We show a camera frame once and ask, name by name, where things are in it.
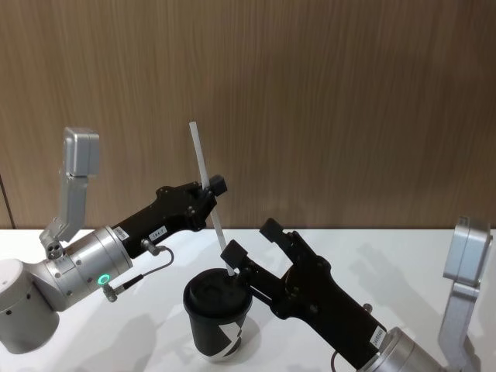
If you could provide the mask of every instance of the screw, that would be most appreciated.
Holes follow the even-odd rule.
[[[310,312],[312,314],[317,314],[319,312],[319,307],[317,305],[310,305]]]
[[[371,304],[363,304],[363,309],[364,309],[366,312],[368,312],[369,314],[371,314],[371,313],[372,313],[372,310],[373,310],[373,308],[372,308],[372,305],[371,305]]]

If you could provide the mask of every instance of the wood paneling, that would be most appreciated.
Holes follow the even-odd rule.
[[[101,135],[88,224],[198,179],[225,226],[496,222],[496,3],[0,2],[0,171],[19,226],[57,210],[64,126]]]

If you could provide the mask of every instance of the black cup lid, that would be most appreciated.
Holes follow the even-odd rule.
[[[215,319],[218,324],[244,316],[252,295],[230,277],[226,269],[209,269],[190,280],[184,289],[184,307],[195,319]]]

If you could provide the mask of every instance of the black paper cup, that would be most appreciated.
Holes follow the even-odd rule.
[[[226,269],[203,271],[184,289],[193,340],[210,361],[228,359],[241,343],[241,332],[252,295]]]

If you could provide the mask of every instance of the white table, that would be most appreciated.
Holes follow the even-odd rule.
[[[437,360],[437,345],[450,281],[442,278],[451,230],[300,230],[304,239],[332,264],[336,282],[358,302],[373,305],[385,326],[400,326]],[[39,230],[0,231],[0,259],[43,259]],[[226,230],[250,257],[281,276],[289,260],[256,230]],[[1,372],[139,372],[139,371],[329,371],[332,349],[297,319],[282,321],[254,299],[245,323],[243,345],[222,364],[204,360],[191,338],[182,305],[187,282],[210,267],[221,267],[213,230],[181,232],[166,241],[176,255],[171,267],[150,275],[114,304],[98,291],[60,314],[53,338],[20,356],[0,345]],[[470,335],[482,371],[496,366],[496,256],[491,253]],[[143,254],[121,283],[168,260]],[[353,370],[338,358],[339,372]]]

